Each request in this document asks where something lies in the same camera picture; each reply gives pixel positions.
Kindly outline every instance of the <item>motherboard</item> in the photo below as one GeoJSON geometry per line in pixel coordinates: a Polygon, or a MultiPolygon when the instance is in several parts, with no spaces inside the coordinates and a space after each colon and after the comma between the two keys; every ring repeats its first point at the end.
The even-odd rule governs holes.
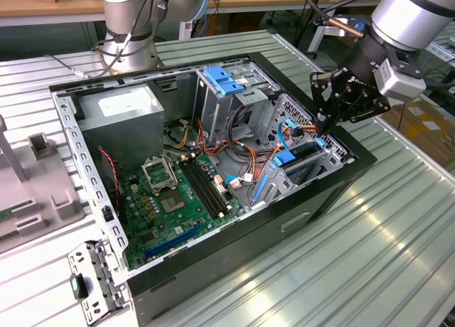
{"type": "Polygon", "coordinates": [[[146,172],[125,176],[119,182],[126,209],[127,224],[123,226],[129,241],[126,253],[130,269],[137,269],[245,212],[230,190],[218,190],[220,183],[216,179],[220,175],[206,155],[187,161],[169,161],[169,170],[156,162],[146,172]],[[156,192],[150,182],[153,186],[168,182],[169,186],[156,192]],[[209,199],[221,200],[225,211],[214,207],[209,199]]]}

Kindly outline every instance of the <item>aluminum table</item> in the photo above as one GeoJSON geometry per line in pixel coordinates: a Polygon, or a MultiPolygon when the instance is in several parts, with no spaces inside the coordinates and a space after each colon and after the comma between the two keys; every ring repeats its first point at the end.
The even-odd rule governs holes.
{"type": "MultiPolygon", "coordinates": [[[[167,65],[258,51],[309,94],[312,62],[278,35],[238,33],[157,44],[167,65]]],[[[93,53],[60,58],[87,73],[93,53]]],[[[0,255],[2,326],[84,326],[66,254],[101,238],[48,86],[77,78],[53,60],[0,63],[0,114],[17,147],[58,145],[86,216],[0,255]]],[[[378,162],[329,214],[151,326],[438,326],[455,305],[455,179],[380,119],[346,125],[378,162]]],[[[100,326],[136,326],[131,309],[100,326]]]]}

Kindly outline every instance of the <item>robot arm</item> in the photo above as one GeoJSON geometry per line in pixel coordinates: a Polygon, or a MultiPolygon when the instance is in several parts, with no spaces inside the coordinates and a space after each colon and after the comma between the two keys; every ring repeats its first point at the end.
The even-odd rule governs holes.
{"type": "Polygon", "coordinates": [[[208,0],[103,2],[107,35],[103,47],[96,49],[105,65],[109,66],[105,70],[120,73],[159,67],[161,61],[153,43],[157,26],[164,20],[194,20],[205,13],[208,5],[208,0]]]}
{"type": "Polygon", "coordinates": [[[382,0],[346,60],[332,73],[310,75],[318,132],[388,111],[387,97],[411,102],[420,95],[426,85],[417,54],[453,17],[455,0],[382,0]]]}

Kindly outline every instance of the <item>blue connector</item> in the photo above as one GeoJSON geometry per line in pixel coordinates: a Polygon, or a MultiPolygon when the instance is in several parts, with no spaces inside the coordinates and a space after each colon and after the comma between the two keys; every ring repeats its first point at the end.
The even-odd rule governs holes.
{"type": "Polygon", "coordinates": [[[287,124],[288,126],[290,126],[292,129],[296,129],[297,128],[297,125],[295,123],[293,123],[293,121],[291,121],[290,119],[285,119],[283,121],[283,123],[287,124]]]}
{"type": "Polygon", "coordinates": [[[326,146],[326,142],[320,137],[316,138],[316,143],[318,144],[319,147],[321,147],[321,149],[326,146]]]}
{"type": "Polygon", "coordinates": [[[232,78],[232,74],[225,71],[220,66],[205,68],[204,75],[212,82],[223,96],[237,94],[245,90],[243,85],[237,84],[232,78]]]}
{"type": "Polygon", "coordinates": [[[296,157],[290,151],[280,151],[276,156],[274,156],[273,161],[278,167],[281,167],[295,159],[296,157]]]}

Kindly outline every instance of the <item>sticker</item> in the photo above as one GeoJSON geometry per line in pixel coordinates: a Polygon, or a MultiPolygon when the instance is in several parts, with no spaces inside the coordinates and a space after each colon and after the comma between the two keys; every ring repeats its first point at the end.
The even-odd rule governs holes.
{"type": "Polygon", "coordinates": [[[441,127],[439,127],[439,126],[438,126],[435,122],[433,122],[433,121],[425,121],[425,122],[423,122],[423,124],[425,124],[429,130],[438,130],[438,129],[441,129],[441,127]]]}
{"type": "Polygon", "coordinates": [[[416,115],[416,116],[425,114],[425,113],[422,111],[422,109],[420,109],[420,108],[418,108],[418,107],[409,107],[408,109],[409,109],[409,111],[410,111],[411,113],[413,113],[413,114],[416,115]]]}
{"type": "Polygon", "coordinates": [[[235,80],[237,84],[245,84],[248,83],[248,81],[244,78],[239,78],[238,80],[235,80]]]}
{"type": "Polygon", "coordinates": [[[136,109],[150,108],[151,99],[146,97],[133,99],[129,95],[117,95],[100,99],[98,105],[103,115],[109,117],[136,109]]]}

